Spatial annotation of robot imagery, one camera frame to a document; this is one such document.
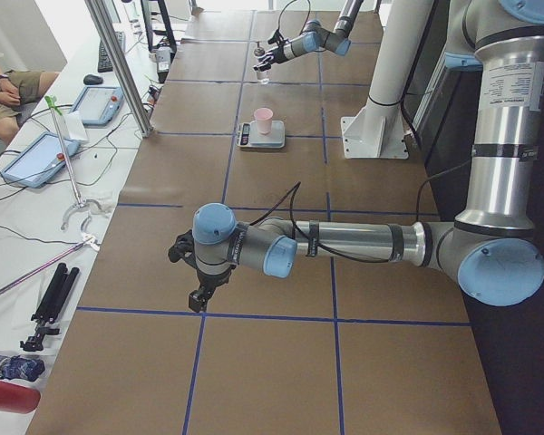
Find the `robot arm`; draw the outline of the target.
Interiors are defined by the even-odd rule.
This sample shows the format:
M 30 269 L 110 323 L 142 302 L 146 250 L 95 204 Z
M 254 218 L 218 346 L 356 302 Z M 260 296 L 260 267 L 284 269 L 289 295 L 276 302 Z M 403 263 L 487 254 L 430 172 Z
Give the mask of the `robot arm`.
M 253 66 L 253 70 L 257 73 L 266 72 L 275 63 L 285 63 L 319 49 L 345 56 L 351 44 L 349 34 L 353 30 L 363 2 L 363 0 L 346 1 L 332 31 L 326 30 L 318 20 L 309 20 L 303 23 L 299 36 L 290 40 L 280 33 L 281 17 L 293 4 L 293 1 L 290 1 L 281 10 L 277 19 L 277 29 L 267 40 L 268 44 L 277 46 L 262 53 L 254 53 L 258 64 Z
M 207 308 L 236 266 L 286 277 L 298 254 L 430 267 L 486 305 L 515 305 L 538 291 L 544 259 L 526 207 L 544 95 L 544 1 L 453 1 L 449 11 L 446 65 L 482 72 L 465 209 L 452 222 L 399 226 L 270 214 L 245 223 L 207 204 L 169 252 L 196 270 L 192 311 Z

